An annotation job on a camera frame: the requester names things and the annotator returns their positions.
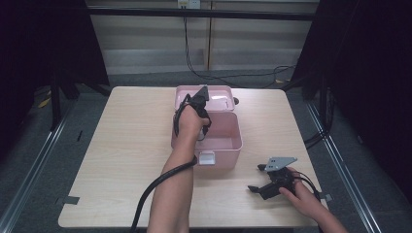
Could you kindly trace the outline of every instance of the box lid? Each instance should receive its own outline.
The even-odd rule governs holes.
[[[178,110],[186,95],[195,95],[204,85],[179,85],[176,87],[175,109]],[[234,100],[231,89],[227,85],[207,85],[209,101],[206,102],[206,111],[223,112],[234,110]]]

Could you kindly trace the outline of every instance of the box latch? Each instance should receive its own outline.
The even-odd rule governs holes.
[[[205,150],[199,154],[200,166],[213,166],[216,164],[215,153],[212,150]]]

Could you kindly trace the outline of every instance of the gray floor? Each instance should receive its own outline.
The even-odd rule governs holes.
[[[214,75],[255,74],[257,71],[220,71]],[[263,87],[273,81],[273,76],[245,77],[227,79],[243,87]],[[288,77],[279,75],[280,82]],[[220,81],[206,81],[190,72],[158,73],[146,75],[112,76],[112,87],[116,85],[154,85],[176,86],[178,84],[221,84]],[[269,86],[275,88],[283,83]],[[127,232],[127,229],[63,229],[57,219],[62,207],[55,205],[59,197],[68,194],[77,171],[86,153],[94,129],[107,102],[107,97],[79,86],[82,94],[75,101],[74,109],[67,117],[62,133],[54,146],[51,156],[36,182],[13,232]],[[302,138],[307,139],[317,132],[310,117],[306,102],[300,96],[300,89],[294,88],[287,93],[292,111],[299,126]],[[36,104],[43,95],[36,98]],[[70,102],[62,98],[63,112]],[[20,128],[20,137],[11,150],[9,159],[0,166],[1,202],[0,213],[3,215],[9,203],[17,193],[27,171],[35,160],[43,143],[49,135],[52,122],[51,106],[38,109],[35,104],[27,120]],[[361,193],[373,214],[376,216],[382,232],[412,232],[411,206],[402,196],[395,184],[380,169],[368,148],[357,140],[357,133],[350,122],[338,109],[334,116],[331,130],[336,145],[344,157],[345,163],[356,180]],[[328,151],[319,142],[308,150],[322,190],[333,196],[328,203],[330,210],[343,222],[350,232],[367,232],[359,213],[343,185]],[[293,229],[294,232],[318,232],[316,227]],[[245,229],[244,232],[283,232],[280,229]]]

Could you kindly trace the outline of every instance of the hand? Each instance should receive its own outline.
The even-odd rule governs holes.
[[[291,172],[296,172],[293,168],[288,169]],[[296,195],[293,195],[284,187],[279,188],[279,192],[285,195],[299,212],[314,220],[324,214],[325,211],[328,212],[315,195],[303,184],[302,180],[295,179],[293,185]]]
[[[179,119],[179,135],[188,133],[197,137],[203,125],[208,125],[208,118],[200,118],[196,110],[191,106],[185,106]]]

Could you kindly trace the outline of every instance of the wall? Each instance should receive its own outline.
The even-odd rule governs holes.
[[[89,6],[177,8],[177,1],[88,0]],[[201,9],[314,13],[315,1],[201,1]],[[109,75],[188,70],[180,17],[91,16]],[[311,22],[188,18],[195,70],[272,69],[296,63]]]

